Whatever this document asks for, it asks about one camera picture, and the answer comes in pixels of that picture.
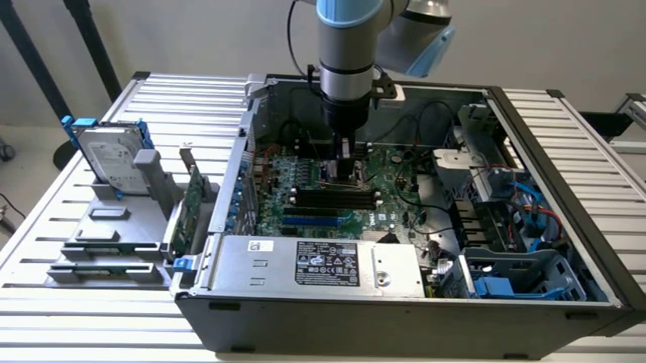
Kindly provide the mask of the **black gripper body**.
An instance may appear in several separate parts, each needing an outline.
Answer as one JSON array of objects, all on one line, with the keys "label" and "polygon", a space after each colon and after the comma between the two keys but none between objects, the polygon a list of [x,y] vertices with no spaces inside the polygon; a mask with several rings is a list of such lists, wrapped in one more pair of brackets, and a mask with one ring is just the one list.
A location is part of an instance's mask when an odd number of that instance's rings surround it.
[{"label": "black gripper body", "polygon": [[353,138],[355,131],[367,123],[370,113],[370,97],[341,101],[322,97],[322,115],[333,130],[334,140]]}]

